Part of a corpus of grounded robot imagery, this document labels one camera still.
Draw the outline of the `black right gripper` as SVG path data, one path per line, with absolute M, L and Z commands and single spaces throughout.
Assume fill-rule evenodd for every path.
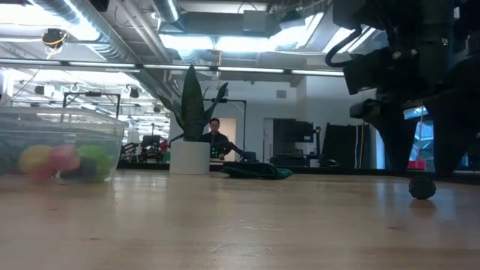
M 414 49 L 392 52 L 386 47 L 353 59 L 362 56 L 378 60 L 378 86 L 372 88 L 376 91 L 374 98 L 352 105 L 349 114 L 365 117 L 378 130 L 388 168 L 404 173 L 408 153 L 403 135 L 408 124 L 401 109 L 425 101 L 433 120 L 435 174 L 449 177 L 480 133 L 480 94 L 457 94 L 480 91 L 480 50 L 469 52 L 453 64 L 442 56 Z

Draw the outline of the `dark toy cherry green stem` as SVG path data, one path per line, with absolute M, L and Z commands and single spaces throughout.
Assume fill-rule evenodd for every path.
M 97 162 L 90 157 L 81 157 L 77 169 L 60 172 L 64 180 L 91 181 L 97 175 Z

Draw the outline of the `clear plastic tupperware container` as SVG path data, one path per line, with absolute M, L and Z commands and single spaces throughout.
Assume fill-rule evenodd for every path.
M 19 176 L 31 183 L 29 173 L 18 167 L 21 153 L 30 146 L 53 147 L 73 145 L 76 150 L 83 145 L 103 146 L 113 156 L 109 176 L 103 181 L 77 181 L 55 177 L 46 183 L 101 183 L 116 169 L 122 147 L 126 124 L 117 118 L 87 109 L 52 107 L 1 107 L 0 108 L 0 179 Z

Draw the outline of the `dark bumpy toy berry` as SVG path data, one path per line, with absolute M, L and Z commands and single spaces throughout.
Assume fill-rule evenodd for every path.
M 416 176 L 409 179 L 409 194 L 417 200 L 427 200 L 436 192 L 435 178 L 430 176 Z

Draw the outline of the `black standing panel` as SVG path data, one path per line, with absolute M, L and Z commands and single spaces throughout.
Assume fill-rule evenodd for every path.
M 372 131 L 369 124 L 326 125 L 322 166 L 344 170 L 373 169 Z

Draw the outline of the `black cabinet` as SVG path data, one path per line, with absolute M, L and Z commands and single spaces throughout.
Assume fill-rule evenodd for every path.
M 309 167 L 314 155 L 307 153 L 306 146 L 314 142 L 315 133 L 311 122 L 274 119 L 270 163 L 277 167 Z

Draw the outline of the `dark green folded cloth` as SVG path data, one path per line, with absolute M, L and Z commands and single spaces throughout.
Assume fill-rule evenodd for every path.
M 277 168 L 269 163 L 226 162 L 220 171 L 237 179 L 281 180 L 293 175 L 292 170 Z

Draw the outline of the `person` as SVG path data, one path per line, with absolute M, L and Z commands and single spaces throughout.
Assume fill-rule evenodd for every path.
M 231 151 L 239 154 L 241 157 L 244 152 L 238 148 L 233 142 L 230 142 L 228 137 L 219 131 L 220 120 L 218 118 L 211 118 L 209 121 L 210 131 L 203 134 L 199 141 L 210 144 L 210 158 L 224 160 L 226 155 Z

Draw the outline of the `green snake plant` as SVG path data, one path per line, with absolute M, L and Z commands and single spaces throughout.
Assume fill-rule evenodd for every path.
M 212 105 L 205 109 L 203 92 L 197 79 L 195 67 L 191 64 L 187 69 L 184 79 L 184 87 L 181 95 L 181 103 L 170 101 L 168 98 L 160 96 L 163 106 L 168 109 L 177 121 L 178 126 L 183 133 L 172 138 L 171 143 L 183 139 L 188 142 L 199 142 L 203 135 L 204 127 L 210 121 L 215 107 L 224 98 L 227 92 L 228 83 L 224 83 L 217 92 Z

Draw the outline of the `white round plant pot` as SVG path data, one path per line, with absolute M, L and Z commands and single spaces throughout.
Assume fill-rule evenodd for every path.
M 207 142 L 173 142 L 169 172 L 185 175 L 205 175 L 210 169 L 210 144 Z

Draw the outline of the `green toy fruit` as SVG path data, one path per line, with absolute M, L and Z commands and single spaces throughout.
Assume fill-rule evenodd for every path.
M 99 145 L 81 145 L 77 152 L 82 159 L 92 161 L 95 168 L 93 176 L 94 182 L 102 182 L 109 175 L 113 166 L 113 156 L 111 156 L 103 146 Z

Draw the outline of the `pink toy fruit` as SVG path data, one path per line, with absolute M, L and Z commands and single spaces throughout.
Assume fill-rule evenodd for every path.
M 74 145 L 59 145 L 49 153 L 49 165 L 58 171 L 71 171 L 80 167 L 81 158 Z

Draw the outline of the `red toy fruit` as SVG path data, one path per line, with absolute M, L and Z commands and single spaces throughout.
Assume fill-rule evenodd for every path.
M 35 183 L 50 182 L 56 175 L 56 170 L 48 165 L 40 165 L 32 170 L 29 178 Z

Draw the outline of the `yellow toy lemon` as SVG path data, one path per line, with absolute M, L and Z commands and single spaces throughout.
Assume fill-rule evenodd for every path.
M 38 167 L 48 164 L 52 149 L 49 145 L 33 145 L 26 148 L 19 156 L 19 169 L 23 173 L 31 173 Z

